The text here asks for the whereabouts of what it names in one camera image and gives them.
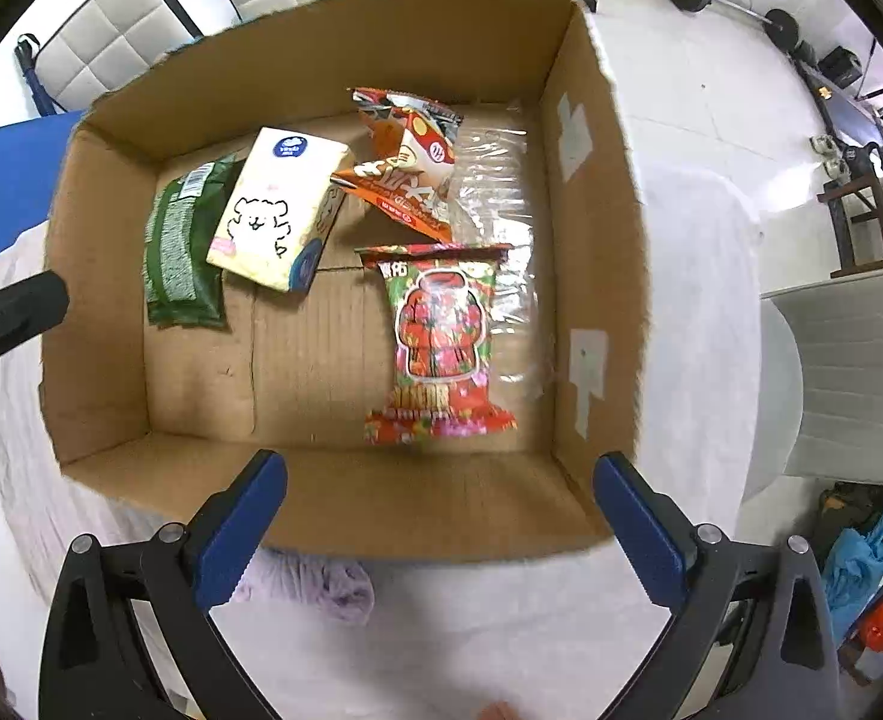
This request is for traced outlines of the person's left hand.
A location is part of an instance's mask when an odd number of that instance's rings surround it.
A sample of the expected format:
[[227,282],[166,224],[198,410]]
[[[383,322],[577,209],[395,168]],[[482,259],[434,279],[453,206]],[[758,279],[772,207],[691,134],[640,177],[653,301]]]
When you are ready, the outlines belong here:
[[519,720],[519,713],[508,702],[494,702],[477,714],[477,720]]

